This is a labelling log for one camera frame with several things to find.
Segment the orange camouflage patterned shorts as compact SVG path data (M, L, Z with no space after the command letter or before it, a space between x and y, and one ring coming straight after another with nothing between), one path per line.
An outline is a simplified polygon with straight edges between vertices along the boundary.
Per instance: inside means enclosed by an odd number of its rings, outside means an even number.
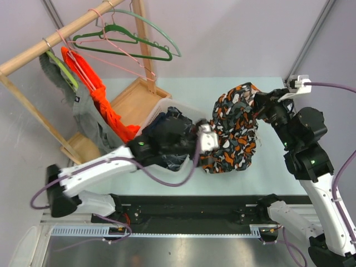
M259 91L247 82L222 94L215 102L210 126L218 136L219 147L200 156L207 174L245 171L250 167L258 130L254 96Z

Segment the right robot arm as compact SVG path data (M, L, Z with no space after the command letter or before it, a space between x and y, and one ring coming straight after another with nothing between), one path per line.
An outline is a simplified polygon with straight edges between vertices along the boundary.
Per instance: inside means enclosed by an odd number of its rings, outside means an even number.
M355 225L337 192L330 158L318 143L327 132L323 113L312 107L292 113L288 109L292 102L286 88L258 92L253 109L280 138L286 167L307 193L320 224L313 225L274 194L257 208L257 218L282 225L284 231L308 244L315 266L355 266Z

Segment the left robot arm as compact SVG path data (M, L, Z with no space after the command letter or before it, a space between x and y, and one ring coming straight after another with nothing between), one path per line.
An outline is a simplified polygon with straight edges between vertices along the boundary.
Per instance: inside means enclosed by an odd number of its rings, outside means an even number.
M91 213L117 222L122 218L120 198L113 194L97 194L88 191L90 186L105 179L141 170L155 182L180 187L194 173L191 169L180 182L168 182L156 177L149 168L172 155L183 156L197 167L200 155L217 148L217 135L211 126L200 120L190 127L178 118L167 118L155 126L149 126L142 134L105 156L74 167L60 169L57 165L47 168L48 209L54 218L75 212Z

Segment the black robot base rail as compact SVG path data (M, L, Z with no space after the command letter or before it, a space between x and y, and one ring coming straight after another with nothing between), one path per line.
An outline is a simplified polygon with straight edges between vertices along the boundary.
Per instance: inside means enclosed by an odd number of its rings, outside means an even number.
M302 195L119 196L118 211L109 218L128 223L135 234L246 234L252 224L274 223L266 211L273 200L311 203Z

